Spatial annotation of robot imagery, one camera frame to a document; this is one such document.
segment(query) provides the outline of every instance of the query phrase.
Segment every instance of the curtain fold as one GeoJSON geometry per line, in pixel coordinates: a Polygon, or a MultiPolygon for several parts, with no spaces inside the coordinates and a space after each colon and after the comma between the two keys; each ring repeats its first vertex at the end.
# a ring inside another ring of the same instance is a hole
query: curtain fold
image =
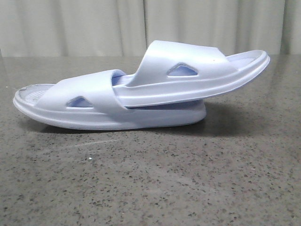
{"type": "Polygon", "coordinates": [[[0,0],[4,57],[143,56],[153,40],[301,54],[299,0],[0,0]]]}

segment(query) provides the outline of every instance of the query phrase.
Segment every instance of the slide sandal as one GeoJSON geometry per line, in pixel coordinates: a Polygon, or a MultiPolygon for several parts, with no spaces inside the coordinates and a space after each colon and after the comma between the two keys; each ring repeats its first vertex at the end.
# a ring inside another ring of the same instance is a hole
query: slide sandal
{"type": "Polygon", "coordinates": [[[187,125],[206,116],[204,98],[246,84],[268,63],[262,50],[225,57],[217,48],[154,41],[135,74],[109,70],[30,85],[13,102],[34,120],[69,129],[187,125]]]}

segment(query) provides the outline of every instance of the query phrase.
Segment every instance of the speckled gray surface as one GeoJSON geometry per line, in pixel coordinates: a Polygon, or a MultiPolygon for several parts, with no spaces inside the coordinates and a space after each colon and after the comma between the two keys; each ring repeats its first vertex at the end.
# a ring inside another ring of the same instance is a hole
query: speckled gray surface
{"type": "Polygon", "coordinates": [[[272,56],[190,126],[78,131],[12,104],[28,84],[140,58],[0,60],[0,225],[301,225],[301,56],[272,56]]]}

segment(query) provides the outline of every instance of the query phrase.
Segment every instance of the triangular cutout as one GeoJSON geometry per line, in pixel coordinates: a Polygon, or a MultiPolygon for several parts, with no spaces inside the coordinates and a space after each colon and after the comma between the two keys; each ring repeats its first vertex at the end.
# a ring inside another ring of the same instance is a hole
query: triangular cutout
{"type": "Polygon", "coordinates": [[[69,101],[67,104],[68,107],[93,107],[89,101],[84,97],[77,97],[69,101]]]}
{"type": "Polygon", "coordinates": [[[168,72],[169,76],[192,76],[197,74],[198,72],[186,64],[178,64],[168,72]]]}

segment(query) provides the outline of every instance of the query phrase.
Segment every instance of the white curtain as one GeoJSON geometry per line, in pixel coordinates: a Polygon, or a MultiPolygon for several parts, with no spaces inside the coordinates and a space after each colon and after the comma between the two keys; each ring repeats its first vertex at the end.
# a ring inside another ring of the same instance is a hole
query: white curtain
{"type": "Polygon", "coordinates": [[[0,0],[4,57],[142,56],[153,40],[301,54],[301,0],[0,0]]]}

